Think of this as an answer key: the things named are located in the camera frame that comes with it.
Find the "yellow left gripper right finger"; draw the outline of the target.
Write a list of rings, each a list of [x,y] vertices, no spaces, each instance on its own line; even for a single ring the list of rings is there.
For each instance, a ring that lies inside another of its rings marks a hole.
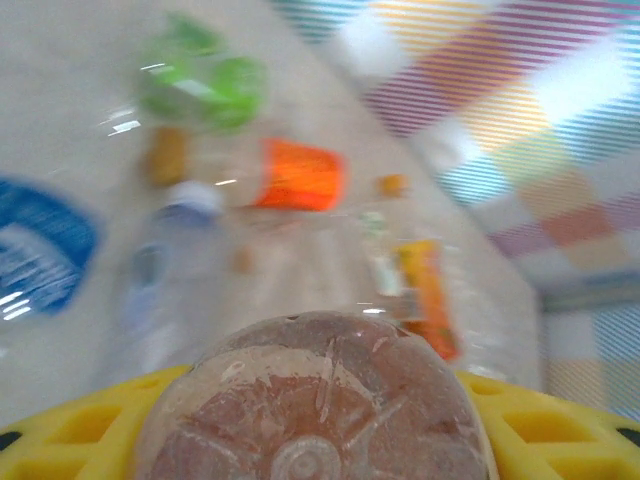
[[[490,480],[640,480],[640,423],[459,371],[491,446]]]

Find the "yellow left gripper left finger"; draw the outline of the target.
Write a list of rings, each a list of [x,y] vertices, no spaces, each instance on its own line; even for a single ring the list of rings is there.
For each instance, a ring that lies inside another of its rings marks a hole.
[[[0,428],[0,480],[132,480],[140,428],[187,370],[132,378]]]

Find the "clear bottle pale blue cap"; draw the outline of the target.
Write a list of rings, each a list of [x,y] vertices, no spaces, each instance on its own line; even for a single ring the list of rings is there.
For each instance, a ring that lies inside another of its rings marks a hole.
[[[211,320],[227,254],[220,191],[189,180],[168,188],[125,261],[119,324],[134,338],[163,329],[193,339]]]

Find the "red yellow label bottle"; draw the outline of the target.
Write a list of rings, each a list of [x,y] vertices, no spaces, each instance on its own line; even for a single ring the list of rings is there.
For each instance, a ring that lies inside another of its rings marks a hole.
[[[499,480],[479,415],[427,342],[314,311],[238,331],[175,379],[134,480]]]

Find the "green label plastic bottle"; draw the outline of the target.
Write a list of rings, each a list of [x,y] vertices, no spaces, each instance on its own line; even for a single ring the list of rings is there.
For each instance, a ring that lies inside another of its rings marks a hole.
[[[137,86],[140,106],[159,120],[236,129],[258,114],[268,80],[262,62],[236,53],[196,18],[173,11],[145,45]]]

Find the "large blue label bottle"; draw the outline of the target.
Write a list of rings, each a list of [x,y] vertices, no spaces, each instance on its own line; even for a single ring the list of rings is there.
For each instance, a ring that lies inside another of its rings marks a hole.
[[[0,172],[0,357],[77,301],[104,244],[103,199],[77,178]]]

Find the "orange yellow label juice bottle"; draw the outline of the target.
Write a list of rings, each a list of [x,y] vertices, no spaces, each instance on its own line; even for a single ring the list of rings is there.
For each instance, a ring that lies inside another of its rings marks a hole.
[[[449,363],[494,368],[505,347],[501,317],[459,259],[435,239],[402,243],[395,255],[409,294],[403,326]]]

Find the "white green label bottle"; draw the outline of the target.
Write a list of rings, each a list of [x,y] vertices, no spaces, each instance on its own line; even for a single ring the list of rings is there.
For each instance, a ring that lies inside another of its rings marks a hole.
[[[405,284],[398,270],[394,242],[386,217],[375,210],[365,210],[358,216],[365,255],[378,295],[400,298]]]

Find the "orange bottle cap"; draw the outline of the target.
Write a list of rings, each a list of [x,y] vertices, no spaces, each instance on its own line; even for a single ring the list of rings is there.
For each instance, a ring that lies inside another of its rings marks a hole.
[[[188,135],[178,127],[159,127],[151,135],[145,156],[145,174],[158,188],[184,181],[187,177]]]

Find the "bright orange label bottle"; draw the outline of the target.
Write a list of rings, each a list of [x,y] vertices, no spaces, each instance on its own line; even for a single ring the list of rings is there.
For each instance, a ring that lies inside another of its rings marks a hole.
[[[355,173],[340,152],[270,134],[243,135],[207,166],[229,220],[242,227],[296,223],[332,213],[354,194]]]

